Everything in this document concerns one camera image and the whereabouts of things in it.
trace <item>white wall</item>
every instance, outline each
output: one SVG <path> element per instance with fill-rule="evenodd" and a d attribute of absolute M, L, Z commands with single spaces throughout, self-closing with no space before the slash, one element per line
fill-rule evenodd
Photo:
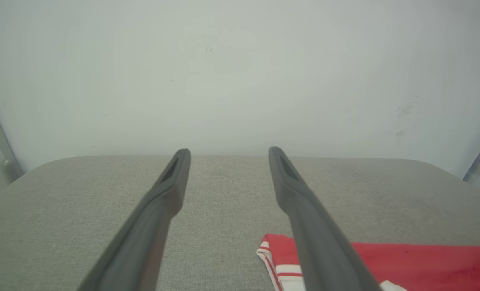
<path fill-rule="evenodd" d="M 92 154 L 480 151 L 480 1 L 0 0 L 0 122 L 25 170 Z"/>

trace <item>white stripe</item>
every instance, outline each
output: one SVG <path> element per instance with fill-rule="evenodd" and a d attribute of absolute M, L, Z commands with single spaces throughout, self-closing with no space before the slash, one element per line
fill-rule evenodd
<path fill-rule="evenodd" d="M 256 253 L 257 253 L 257 254 L 258 254 L 258 253 L 265 253 L 265 254 L 269 254 L 269 255 L 272 256 L 271 251 L 268 251 L 268 250 L 266 250 L 266 249 L 258 249 L 258 250 L 256 250 Z"/>
<path fill-rule="evenodd" d="M 299 276 L 278 276 L 279 282 L 283 282 L 285 280 L 296 280 L 296 281 L 303 281 L 303 277 Z"/>
<path fill-rule="evenodd" d="M 283 281 L 280 282 L 284 291 L 306 291 L 304 281 Z"/>
<path fill-rule="evenodd" d="M 279 274 L 279 273 L 299 273 L 299 274 L 302 274 L 301 266 L 300 265 L 277 265 L 276 266 L 276 274 Z"/>
<path fill-rule="evenodd" d="M 380 288 L 383 291 L 407 291 L 407 289 L 404 289 L 401 286 L 395 285 L 388 280 L 385 280 L 384 282 L 380 283 Z"/>
<path fill-rule="evenodd" d="M 269 252 L 268 254 L 267 253 L 264 253 L 264 252 L 256 252 L 256 254 L 260 257 L 260 259 L 262 259 L 262 261 L 265 263 L 265 266 L 267 267 L 267 271 L 269 272 L 269 276 L 271 277 L 271 281 L 273 282 L 273 287 L 274 287 L 274 290 L 275 291 L 279 291 L 279 288 L 278 288 L 278 284 L 276 283 L 277 281 L 277 278 L 274 278 L 274 276 L 272 275 L 272 271 L 271 271 L 271 265 L 272 267 L 274 267 L 273 265 L 273 262 L 272 262 L 272 256 L 271 256 L 271 253 Z"/>

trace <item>gray upholstered surface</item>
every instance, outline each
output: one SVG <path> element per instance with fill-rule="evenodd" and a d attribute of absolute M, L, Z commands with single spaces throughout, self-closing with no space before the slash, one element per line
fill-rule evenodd
<path fill-rule="evenodd" d="M 169 161 L 75 157 L 0 193 L 0 290 L 73 290 Z M 480 245 L 480 191 L 410 160 L 291 158 L 352 241 Z M 266 157 L 196 156 L 158 290 L 271 290 L 255 250 L 291 235 Z"/>

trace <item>gray table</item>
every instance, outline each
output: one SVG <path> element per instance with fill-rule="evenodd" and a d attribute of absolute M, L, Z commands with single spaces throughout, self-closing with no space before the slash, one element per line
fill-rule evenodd
<path fill-rule="evenodd" d="M 0 290 L 73 290 L 168 163 L 89 156 L 40 166 L 0 193 Z M 291 158 L 351 241 L 480 245 L 480 191 L 412 160 Z M 292 235 L 267 157 L 195 156 L 158 290 L 271 290 L 255 250 Z"/>

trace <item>red and white towel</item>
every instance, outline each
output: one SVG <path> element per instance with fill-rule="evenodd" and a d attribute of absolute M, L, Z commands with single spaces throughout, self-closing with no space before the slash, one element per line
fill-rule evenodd
<path fill-rule="evenodd" d="M 385 291 L 480 291 L 480 247 L 352 245 Z M 294 239 L 267 234 L 256 253 L 276 291 L 305 290 Z"/>

